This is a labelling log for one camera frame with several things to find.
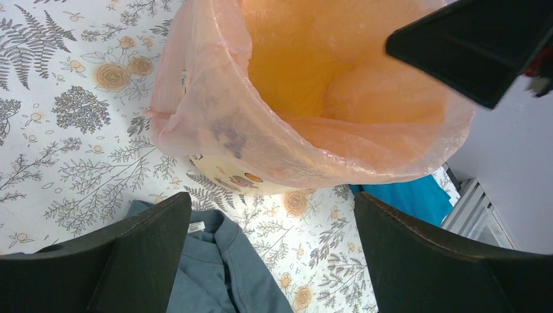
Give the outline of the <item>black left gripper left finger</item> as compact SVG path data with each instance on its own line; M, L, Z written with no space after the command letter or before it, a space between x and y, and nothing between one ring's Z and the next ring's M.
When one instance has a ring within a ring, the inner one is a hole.
M165 312L191 212L180 192L81 237L1 256L1 311Z

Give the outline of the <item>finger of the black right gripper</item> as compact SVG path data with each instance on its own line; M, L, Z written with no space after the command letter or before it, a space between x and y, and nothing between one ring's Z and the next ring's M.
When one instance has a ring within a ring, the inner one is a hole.
M552 92L552 2L455 1L392 33L391 57L494 109L520 76Z

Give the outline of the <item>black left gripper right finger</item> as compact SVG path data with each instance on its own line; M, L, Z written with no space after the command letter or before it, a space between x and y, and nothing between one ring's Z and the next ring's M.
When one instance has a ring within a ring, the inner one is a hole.
M552 256L468 239L355 196L380 312L551 312Z

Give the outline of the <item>pink plastic trash bag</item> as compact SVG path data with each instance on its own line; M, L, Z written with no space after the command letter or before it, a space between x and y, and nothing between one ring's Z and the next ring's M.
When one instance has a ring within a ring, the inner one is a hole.
M263 176L262 151L270 150L274 155L269 162L283 167L284 176L288 177L291 171L283 157L302 151L302 139L289 124L276 117L248 77L253 43L241 2L185 1L177 11L148 110L153 140L163 153L172 157L220 157L243 173L258 177ZM443 1L438 2L439 7L411 22L445 6ZM385 41L393 31L411 22L392 28ZM432 173L465 142L474 107L434 78L397 62L437 82L449 94L445 131L434 153L440 161ZM334 185L315 178L313 184L298 182L291 187L328 186Z

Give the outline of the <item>yellow plastic trash bin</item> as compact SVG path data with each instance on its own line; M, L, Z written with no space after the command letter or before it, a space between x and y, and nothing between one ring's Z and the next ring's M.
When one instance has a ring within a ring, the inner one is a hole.
M390 183L432 171L449 94L387 57L387 32L438 1L242 1L253 43L248 77L262 100L302 139L283 157L262 151L262 177L238 176L220 157L191 156L218 184L275 191L298 182ZM277 174L278 182L266 176Z

